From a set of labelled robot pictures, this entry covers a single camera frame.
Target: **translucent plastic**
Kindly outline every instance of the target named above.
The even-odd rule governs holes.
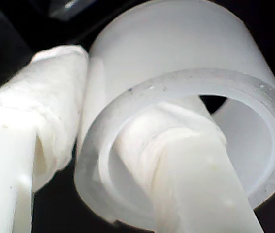
[[[208,1],[158,0],[119,16],[90,50],[75,183],[109,222],[155,229],[151,200],[115,141],[160,102],[219,95],[213,116],[252,208],[275,192],[275,77],[246,26]]]

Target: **black background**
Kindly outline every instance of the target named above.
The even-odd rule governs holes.
[[[121,12],[144,0],[97,0],[69,22],[47,17],[47,0],[0,0],[0,85],[37,51],[61,44],[89,50],[97,34]],[[214,0],[249,28],[275,74],[275,1]],[[35,195],[32,233],[134,233],[111,226],[83,204],[73,184],[73,162]],[[255,210],[266,233],[275,233],[275,195]]]

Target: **plastic pipe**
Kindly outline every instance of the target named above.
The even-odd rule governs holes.
[[[152,1],[125,12],[90,50],[76,188],[108,222],[155,229],[151,201],[114,152],[124,126],[160,102],[228,97],[213,115],[252,208],[275,192],[275,77],[246,26],[208,1]]]

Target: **plastic rod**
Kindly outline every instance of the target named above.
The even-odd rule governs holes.
[[[0,233],[30,233],[36,130],[0,124]]]
[[[156,233],[262,233],[215,135],[170,140],[160,151],[151,197]]]

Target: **white tissue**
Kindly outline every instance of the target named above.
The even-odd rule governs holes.
[[[37,53],[0,88],[0,119],[11,110],[32,113],[37,127],[33,191],[71,160],[87,66],[88,54],[81,46],[58,46]]]

